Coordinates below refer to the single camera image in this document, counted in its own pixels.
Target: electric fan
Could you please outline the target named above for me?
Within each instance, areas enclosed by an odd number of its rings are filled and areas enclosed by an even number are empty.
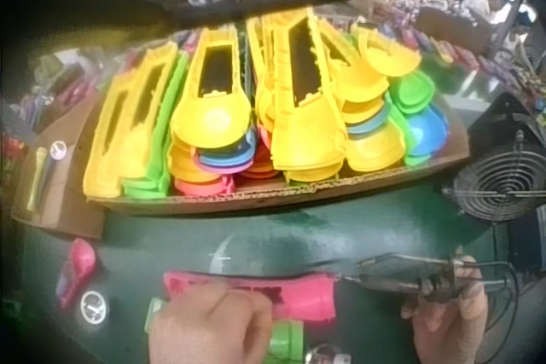
[[[463,211],[502,222],[546,202],[546,138],[517,97],[500,94],[468,134],[471,162],[444,188]]]

